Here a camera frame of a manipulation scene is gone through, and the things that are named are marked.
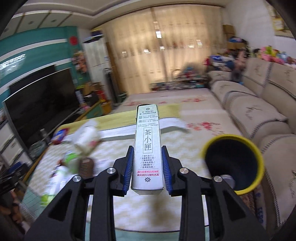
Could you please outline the green white plastic bottle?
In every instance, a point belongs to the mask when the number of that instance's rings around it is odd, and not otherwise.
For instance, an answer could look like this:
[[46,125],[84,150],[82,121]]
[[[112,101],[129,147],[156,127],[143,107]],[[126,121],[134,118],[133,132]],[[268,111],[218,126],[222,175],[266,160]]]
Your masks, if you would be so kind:
[[41,206],[46,207],[64,186],[78,174],[79,155],[76,151],[67,151],[61,162],[55,167],[41,196]]

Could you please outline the floral floor mattress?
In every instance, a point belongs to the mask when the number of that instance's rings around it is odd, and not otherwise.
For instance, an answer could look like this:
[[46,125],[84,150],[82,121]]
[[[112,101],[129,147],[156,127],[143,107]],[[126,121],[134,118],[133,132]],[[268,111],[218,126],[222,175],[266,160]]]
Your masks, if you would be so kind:
[[206,88],[133,94],[113,113],[136,110],[136,107],[142,103],[155,103],[159,107],[178,104],[180,119],[186,122],[187,128],[193,134],[200,137],[212,138],[224,134],[241,135],[227,111]]

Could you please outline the pile of plush toys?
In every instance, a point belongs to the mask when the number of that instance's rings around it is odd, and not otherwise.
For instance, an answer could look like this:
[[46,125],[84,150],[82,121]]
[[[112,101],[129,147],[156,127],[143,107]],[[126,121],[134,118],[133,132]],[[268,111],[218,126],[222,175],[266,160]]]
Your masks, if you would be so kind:
[[289,56],[285,51],[274,49],[271,45],[262,48],[253,48],[251,52],[255,58],[295,69],[295,58]]

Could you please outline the crumpled white wrapper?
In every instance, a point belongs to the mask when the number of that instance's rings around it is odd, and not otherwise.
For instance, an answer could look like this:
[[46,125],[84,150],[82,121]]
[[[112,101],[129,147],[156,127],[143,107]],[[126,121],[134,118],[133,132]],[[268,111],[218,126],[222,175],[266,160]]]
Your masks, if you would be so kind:
[[90,154],[101,140],[100,131],[95,120],[84,123],[70,137],[71,143],[84,156]]

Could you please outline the black television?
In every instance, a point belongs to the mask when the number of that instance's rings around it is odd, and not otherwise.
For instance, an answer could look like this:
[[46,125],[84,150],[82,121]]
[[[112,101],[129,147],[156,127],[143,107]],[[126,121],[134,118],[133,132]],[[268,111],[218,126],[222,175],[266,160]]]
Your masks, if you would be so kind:
[[27,149],[51,134],[79,109],[71,69],[57,71],[18,90],[3,101],[16,136]]

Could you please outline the green chevron tablecloth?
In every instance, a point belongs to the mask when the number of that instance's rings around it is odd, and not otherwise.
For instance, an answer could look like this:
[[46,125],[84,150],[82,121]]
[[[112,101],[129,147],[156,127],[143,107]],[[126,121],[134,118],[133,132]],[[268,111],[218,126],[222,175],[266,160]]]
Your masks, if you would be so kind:
[[[184,167],[202,177],[209,177],[200,151],[204,144],[215,135],[223,133],[224,110],[195,110],[181,112],[186,128],[167,128],[161,134],[161,144],[168,149],[170,156],[181,161]],[[95,162],[94,174],[110,168],[116,159],[126,155],[133,138],[104,141],[91,153]],[[41,195],[45,193],[50,175],[57,162],[71,149],[69,144],[51,146],[37,165],[28,189],[21,202],[23,214],[37,218],[45,206]],[[128,190],[125,197],[114,197],[115,227],[135,232],[176,232],[180,229],[181,197],[170,197],[167,190],[156,195],[138,195]]]

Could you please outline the beige sofa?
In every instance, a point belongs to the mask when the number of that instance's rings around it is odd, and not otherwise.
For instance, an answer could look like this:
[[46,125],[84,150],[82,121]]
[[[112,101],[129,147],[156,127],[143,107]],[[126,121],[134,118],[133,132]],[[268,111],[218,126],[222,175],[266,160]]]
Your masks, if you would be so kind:
[[262,153],[265,175],[255,190],[255,206],[274,235],[295,208],[295,69],[248,58],[240,83],[226,71],[210,71],[208,78],[242,135]]

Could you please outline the low shelf with books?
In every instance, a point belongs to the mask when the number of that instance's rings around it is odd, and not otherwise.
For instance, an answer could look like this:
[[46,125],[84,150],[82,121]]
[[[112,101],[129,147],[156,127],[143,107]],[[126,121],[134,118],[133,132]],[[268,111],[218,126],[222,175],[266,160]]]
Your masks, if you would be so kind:
[[149,85],[152,92],[155,91],[172,91],[186,89],[200,89],[208,86],[208,79],[201,77],[195,79],[177,79],[168,82],[151,83]]

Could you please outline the white tea box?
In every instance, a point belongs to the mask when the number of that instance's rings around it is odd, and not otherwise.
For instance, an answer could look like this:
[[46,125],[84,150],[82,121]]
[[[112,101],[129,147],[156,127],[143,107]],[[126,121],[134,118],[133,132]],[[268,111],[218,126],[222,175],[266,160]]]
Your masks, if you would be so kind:
[[136,121],[131,188],[139,195],[156,195],[164,189],[158,106],[137,106]]

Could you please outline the cardboard boxes stack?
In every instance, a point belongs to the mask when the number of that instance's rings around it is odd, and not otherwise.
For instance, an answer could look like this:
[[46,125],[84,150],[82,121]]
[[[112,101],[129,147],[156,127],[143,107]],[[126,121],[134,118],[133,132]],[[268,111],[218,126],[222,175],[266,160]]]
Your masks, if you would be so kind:
[[233,25],[223,25],[223,32],[226,37],[226,44],[228,49],[237,50],[245,48],[245,41],[241,37],[236,36],[236,31]]

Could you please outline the artificial flower decoration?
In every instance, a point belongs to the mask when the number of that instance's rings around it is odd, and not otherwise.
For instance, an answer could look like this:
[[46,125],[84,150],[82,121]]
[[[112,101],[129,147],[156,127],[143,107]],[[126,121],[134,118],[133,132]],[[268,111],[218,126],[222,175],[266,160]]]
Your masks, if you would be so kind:
[[74,64],[76,71],[82,74],[87,73],[86,59],[83,51],[79,50],[74,53],[72,56],[72,63]]

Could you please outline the beige window curtain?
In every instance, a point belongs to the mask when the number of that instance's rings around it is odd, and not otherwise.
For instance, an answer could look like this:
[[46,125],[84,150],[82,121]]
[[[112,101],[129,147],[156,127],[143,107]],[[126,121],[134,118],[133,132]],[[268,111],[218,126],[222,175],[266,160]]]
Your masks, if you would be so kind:
[[101,25],[129,95],[146,93],[156,82],[173,80],[177,70],[204,61],[226,45],[222,8],[198,4],[158,6]]

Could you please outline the black yellow-rimmed trash bin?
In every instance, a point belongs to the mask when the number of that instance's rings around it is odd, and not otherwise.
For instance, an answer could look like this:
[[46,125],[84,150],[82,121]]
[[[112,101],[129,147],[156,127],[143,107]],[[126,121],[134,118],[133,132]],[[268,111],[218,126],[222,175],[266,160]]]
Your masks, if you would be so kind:
[[259,148],[238,135],[219,135],[211,138],[201,150],[210,176],[230,176],[237,195],[253,191],[264,177],[264,158]]

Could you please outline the yellow green TV cabinet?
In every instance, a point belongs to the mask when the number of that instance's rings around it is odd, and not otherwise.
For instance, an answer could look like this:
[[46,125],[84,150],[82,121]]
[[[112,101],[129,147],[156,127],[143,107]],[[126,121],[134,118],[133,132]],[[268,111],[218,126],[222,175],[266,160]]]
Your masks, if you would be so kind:
[[96,118],[103,116],[103,108],[101,106],[101,102],[98,101],[96,104],[94,104],[91,108],[89,108],[85,113],[80,115],[78,118],[76,118],[74,121],[82,121],[82,120],[87,120],[90,118]]

